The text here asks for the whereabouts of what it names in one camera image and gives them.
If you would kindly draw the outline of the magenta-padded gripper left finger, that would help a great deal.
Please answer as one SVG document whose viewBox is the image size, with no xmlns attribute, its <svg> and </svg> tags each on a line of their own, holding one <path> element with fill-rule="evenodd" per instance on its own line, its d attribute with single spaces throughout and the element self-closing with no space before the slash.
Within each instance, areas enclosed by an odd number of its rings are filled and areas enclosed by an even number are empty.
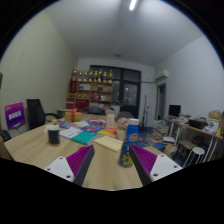
<svg viewBox="0 0 224 224">
<path fill-rule="evenodd" d="M 82 186 L 93 156 L 94 146 L 90 145 L 68 157 L 59 156 L 45 170 L 78 186 Z"/>
</svg>

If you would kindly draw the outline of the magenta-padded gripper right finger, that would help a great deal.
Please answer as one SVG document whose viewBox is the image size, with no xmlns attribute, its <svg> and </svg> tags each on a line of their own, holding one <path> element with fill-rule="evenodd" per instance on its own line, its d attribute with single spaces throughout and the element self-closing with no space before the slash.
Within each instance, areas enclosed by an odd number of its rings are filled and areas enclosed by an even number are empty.
<svg viewBox="0 0 224 224">
<path fill-rule="evenodd" d="M 133 144 L 129 146 L 129 154 L 143 186 L 182 169 L 165 154 L 155 155 Z"/>
</svg>

